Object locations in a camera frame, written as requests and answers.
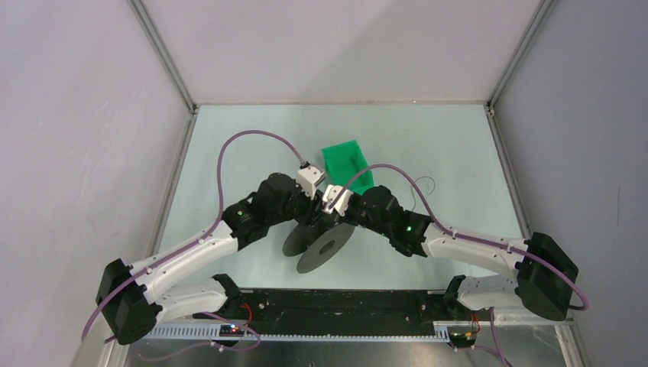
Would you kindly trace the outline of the right controller board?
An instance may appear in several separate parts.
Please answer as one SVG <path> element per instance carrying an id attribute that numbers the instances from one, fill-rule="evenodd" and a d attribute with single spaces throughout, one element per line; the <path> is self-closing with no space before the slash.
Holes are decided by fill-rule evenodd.
<path id="1" fill-rule="evenodd" d="M 474 349 L 477 334 L 473 332 L 450 333 L 448 345 L 453 349 Z"/>

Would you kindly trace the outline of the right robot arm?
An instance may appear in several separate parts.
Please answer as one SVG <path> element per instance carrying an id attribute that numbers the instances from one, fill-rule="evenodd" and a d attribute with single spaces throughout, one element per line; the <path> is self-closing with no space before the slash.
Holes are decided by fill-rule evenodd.
<path id="1" fill-rule="evenodd" d="M 326 212 L 388 238 L 405 256 L 448 258 L 491 271 L 480 278 L 452 278 L 444 308 L 453 319 L 490 308 L 524 308 L 538 317 L 563 321 L 573 309 L 578 267 L 547 234 L 497 238 L 441 229 L 430 215 L 404 209 L 384 186 L 359 195 L 329 185 L 322 202 Z"/>

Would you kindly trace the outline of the aluminium frame right post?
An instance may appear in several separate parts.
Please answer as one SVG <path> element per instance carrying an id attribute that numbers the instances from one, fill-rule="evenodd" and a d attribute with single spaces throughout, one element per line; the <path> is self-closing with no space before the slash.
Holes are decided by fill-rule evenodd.
<path id="1" fill-rule="evenodd" d="M 514 48 L 514 52 L 507 61 L 503 73 L 498 78 L 495 87 L 487 100 L 486 106 L 489 109 L 494 109 L 497 105 L 508 84 L 514 78 L 514 74 L 522 64 L 524 57 L 533 46 L 533 42 L 536 40 L 543 26 L 548 21 L 557 3 L 558 1 L 556 0 L 542 0 L 536 6 L 529 23 L 525 27 L 521 38 Z"/>

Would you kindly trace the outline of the controller board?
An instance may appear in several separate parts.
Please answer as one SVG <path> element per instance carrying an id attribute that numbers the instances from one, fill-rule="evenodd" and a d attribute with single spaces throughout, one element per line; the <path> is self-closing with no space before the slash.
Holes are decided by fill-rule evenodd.
<path id="1" fill-rule="evenodd" d="M 222 324 L 219 327 L 219 337 L 243 337 L 246 335 L 246 330 L 234 324 Z"/>
<path id="2" fill-rule="evenodd" d="M 453 349 L 474 349 L 477 334 L 473 332 L 450 333 L 448 345 Z"/>

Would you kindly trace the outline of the aluminium frame left post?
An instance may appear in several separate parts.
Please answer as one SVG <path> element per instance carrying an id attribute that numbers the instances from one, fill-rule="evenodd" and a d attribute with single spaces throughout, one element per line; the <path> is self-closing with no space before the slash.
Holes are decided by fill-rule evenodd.
<path id="1" fill-rule="evenodd" d="M 139 23 L 141 30 L 148 39 L 153 52 L 156 54 L 160 65 L 163 67 L 172 86 L 180 97 L 182 104 L 189 114 L 194 115 L 197 110 L 197 104 L 191 96 L 190 91 L 182 78 L 181 72 L 174 62 L 171 52 L 169 51 L 162 34 L 158 30 L 146 4 L 142 0 L 128 0 L 128 4 Z"/>

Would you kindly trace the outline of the green plastic bin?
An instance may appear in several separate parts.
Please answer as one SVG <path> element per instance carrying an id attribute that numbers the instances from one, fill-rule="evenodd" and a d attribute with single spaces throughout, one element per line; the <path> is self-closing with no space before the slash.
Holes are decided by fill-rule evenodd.
<path id="1" fill-rule="evenodd" d="M 332 145 L 321 150 L 331 184 L 345 186 L 368 162 L 356 140 Z"/>

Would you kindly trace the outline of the left controller board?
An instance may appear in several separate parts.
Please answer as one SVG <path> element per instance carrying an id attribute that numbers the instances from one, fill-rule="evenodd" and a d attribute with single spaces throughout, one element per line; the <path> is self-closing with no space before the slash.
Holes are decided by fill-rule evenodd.
<path id="1" fill-rule="evenodd" d="M 246 330 L 234 324 L 222 324 L 219 327 L 219 337 L 243 337 L 246 335 Z"/>

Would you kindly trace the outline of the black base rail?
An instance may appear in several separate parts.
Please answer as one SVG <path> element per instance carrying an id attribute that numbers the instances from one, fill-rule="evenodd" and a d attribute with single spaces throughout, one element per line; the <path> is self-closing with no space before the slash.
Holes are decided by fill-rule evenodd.
<path id="1" fill-rule="evenodd" d="M 469 321 L 429 291 L 244 289 L 217 314 L 266 336 L 437 336 L 435 322 Z"/>

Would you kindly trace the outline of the grey perforated cable spool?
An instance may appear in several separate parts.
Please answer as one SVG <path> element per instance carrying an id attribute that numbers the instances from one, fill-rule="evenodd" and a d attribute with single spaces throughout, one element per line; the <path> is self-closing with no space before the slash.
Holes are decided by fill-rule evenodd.
<path id="1" fill-rule="evenodd" d="M 283 243 L 286 257 L 300 256 L 296 270 L 306 274 L 316 270 L 336 255 L 352 237 L 355 227 L 347 223 L 296 226 Z"/>

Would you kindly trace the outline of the aluminium frame post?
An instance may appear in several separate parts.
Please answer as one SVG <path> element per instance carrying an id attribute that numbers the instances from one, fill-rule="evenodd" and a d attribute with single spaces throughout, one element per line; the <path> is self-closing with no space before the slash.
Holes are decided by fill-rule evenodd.
<path id="1" fill-rule="evenodd" d="M 153 52 L 156 54 L 160 65 L 163 67 L 172 86 L 180 97 L 182 104 L 189 114 L 194 115 L 197 110 L 197 104 L 191 96 L 190 91 L 182 78 L 181 72 L 174 62 L 171 52 L 169 51 L 162 34 L 158 30 L 146 4 L 142 0 L 128 0 L 128 4 L 139 23 L 141 30 L 148 39 Z"/>
<path id="2" fill-rule="evenodd" d="M 556 0 L 542 0 L 536 6 L 529 23 L 525 27 L 521 38 L 514 48 L 514 52 L 507 61 L 503 73 L 498 78 L 495 87 L 487 100 L 486 106 L 489 109 L 494 109 L 497 105 L 508 84 L 514 78 L 514 74 L 522 64 L 524 57 L 533 46 L 533 42 L 536 40 L 543 26 L 548 21 L 557 3 L 558 1 Z"/>

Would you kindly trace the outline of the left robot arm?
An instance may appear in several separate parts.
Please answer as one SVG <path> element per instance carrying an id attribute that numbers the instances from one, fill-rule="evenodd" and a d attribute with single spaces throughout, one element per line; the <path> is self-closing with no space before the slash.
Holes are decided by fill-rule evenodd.
<path id="1" fill-rule="evenodd" d="M 98 310 L 120 345 L 132 344 L 167 320 L 203 311 L 223 318 L 240 312 L 241 297 L 217 275 L 196 287 L 179 282 L 207 264 L 264 238 L 270 227 L 314 219 L 322 203 L 325 173 L 313 166 L 295 178 L 273 173 L 256 191 L 228 206 L 195 239 L 130 265 L 108 263 L 96 296 Z"/>

